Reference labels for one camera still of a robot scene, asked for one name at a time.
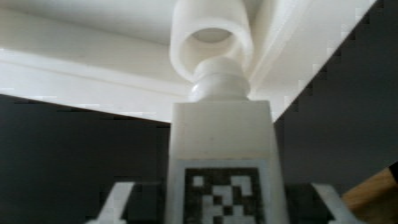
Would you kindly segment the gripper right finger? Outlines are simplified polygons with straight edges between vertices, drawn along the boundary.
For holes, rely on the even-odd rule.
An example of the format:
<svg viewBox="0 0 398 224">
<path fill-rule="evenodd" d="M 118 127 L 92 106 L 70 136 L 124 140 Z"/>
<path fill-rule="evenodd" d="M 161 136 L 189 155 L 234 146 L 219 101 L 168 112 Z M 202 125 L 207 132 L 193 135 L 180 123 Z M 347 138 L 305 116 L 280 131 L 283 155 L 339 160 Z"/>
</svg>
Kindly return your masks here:
<svg viewBox="0 0 398 224">
<path fill-rule="evenodd" d="M 331 214 L 328 224 L 363 224 L 346 207 L 333 187 L 319 183 L 312 183 L 312 187 Z"/>
</svg>

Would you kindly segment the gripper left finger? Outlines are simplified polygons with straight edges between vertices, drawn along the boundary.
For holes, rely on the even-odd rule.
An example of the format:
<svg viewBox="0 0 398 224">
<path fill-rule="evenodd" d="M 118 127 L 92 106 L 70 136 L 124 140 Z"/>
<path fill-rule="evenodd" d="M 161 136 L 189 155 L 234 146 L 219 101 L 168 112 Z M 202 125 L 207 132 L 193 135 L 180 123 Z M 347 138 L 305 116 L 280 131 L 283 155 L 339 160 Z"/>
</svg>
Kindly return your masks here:
<svg viewBox="0 0 398 224">
<path fill-rule="evenodd" d="M 116 182 L 113 184 L 97 217 L 84 224 L 125 224 L 122 212 L 132 186 L 132 182 Z"/>
</svg>

